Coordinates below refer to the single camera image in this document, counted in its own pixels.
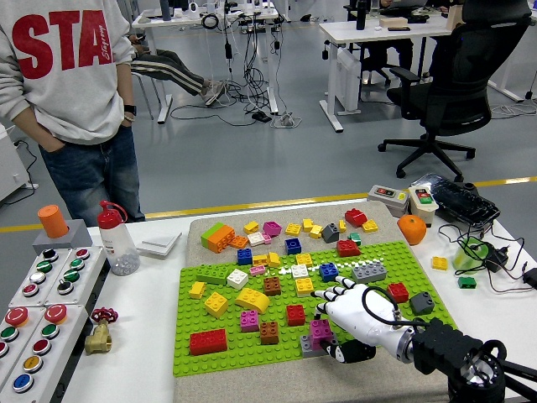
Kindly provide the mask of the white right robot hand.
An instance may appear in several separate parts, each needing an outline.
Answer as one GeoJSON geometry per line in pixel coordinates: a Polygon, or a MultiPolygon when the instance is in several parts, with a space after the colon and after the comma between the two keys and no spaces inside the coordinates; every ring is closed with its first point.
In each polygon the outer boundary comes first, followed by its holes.
{"type": "Polygon", "coordinates": [[[372,359],[377,346],[384,347],[403,363],[413,362],[415,329],[401,316],[393,297],[382,288],[358,284],[343,276],[337,276],[336,281],[338,286],[311,293],[324,300],[316,306],[315,317],[328,315],[353,339],[342,344],[322,342],[322,349],[345,364],[372,359]]]}

